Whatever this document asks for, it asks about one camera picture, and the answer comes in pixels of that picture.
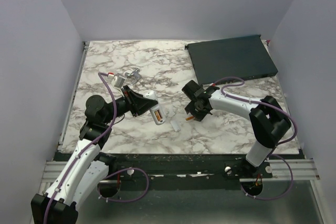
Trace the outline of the orange battery mid table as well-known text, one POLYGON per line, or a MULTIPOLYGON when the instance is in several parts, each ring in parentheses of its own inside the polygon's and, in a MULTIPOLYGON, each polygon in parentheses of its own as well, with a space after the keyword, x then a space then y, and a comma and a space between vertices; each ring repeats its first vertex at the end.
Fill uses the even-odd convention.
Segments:
POLYGON ((158 122, 162 122, 163 117, 162 117, 161 111, 159 109, 154 111, 154 115, 155 115, 158 122))

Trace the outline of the white remote control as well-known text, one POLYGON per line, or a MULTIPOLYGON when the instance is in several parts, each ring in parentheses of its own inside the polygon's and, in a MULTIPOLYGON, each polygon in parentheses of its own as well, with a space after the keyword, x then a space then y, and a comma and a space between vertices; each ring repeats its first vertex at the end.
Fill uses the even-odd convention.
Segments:
POLYGON ((156 92, 154 90, 151 90, 151 91, 147 92, 144 95, 144 97, 148 98, 148 99, 151 99, 151 100, 155 100, 157 102, 157 105, 150 109, 150 113, 151 113, 151 115, 153 117, 153 120, 154 120, 154 122, 155 122, 156 125, 162 125, 162 124, 164 124, 165 121, 166 121, 166 116, 165 116, 165 113, 163 111, 163 107, 162 107, 161 103, 158 100, 158 96, 156 95, 156 92), (157 119, 156 119, 156 117, 155 117, 155 115, 154 115, 154 111, 158 110, 158 109, 161 111, 161 114, 162 114, 162 117, 163 117, 162 122, 158 122, 157 119))

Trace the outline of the white battery compartment cover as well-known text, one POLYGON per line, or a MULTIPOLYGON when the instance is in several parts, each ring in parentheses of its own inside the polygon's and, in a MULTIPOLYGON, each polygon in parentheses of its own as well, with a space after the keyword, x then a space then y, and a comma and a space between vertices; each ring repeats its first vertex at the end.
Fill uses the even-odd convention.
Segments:
POLYGON ((170 123, 175 132, 179 132, 181 130, 179 124, 175 120, 171 120, 170 123))

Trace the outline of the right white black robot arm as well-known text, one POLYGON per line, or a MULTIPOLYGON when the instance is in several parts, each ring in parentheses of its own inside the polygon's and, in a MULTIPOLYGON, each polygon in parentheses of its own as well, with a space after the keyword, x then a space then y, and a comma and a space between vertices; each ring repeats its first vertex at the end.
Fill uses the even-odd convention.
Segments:
POLYGON ((196 121, 202 121, 213 110, 229 112, 250 121, 256 142, 241 165, 242 173, 249 178, 259 174, 262 162, 292 126, 288 113, 269 95, 262 99, 247 98, 226 92, 214 83, 204 89, 193 80, 182 91, 190 99, 185 111, 196 121))

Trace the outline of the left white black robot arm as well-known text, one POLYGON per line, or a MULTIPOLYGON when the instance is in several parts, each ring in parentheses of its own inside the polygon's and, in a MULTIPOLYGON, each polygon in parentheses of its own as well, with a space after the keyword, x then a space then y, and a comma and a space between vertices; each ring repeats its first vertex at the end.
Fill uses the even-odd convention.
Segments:
POLYGON ((101 180, 116 175, 115 164, 101 149, 117 117, 127 112, 136 117, 149 111, 157 125, 164 123, 155 91, 142 95, 124 86, 121 93, 110 103, 100 95, 88 98, 86 121, 73 154, 46 192, 31 200, 34 223, 76 223, 78 211, 91 191, 101 180))

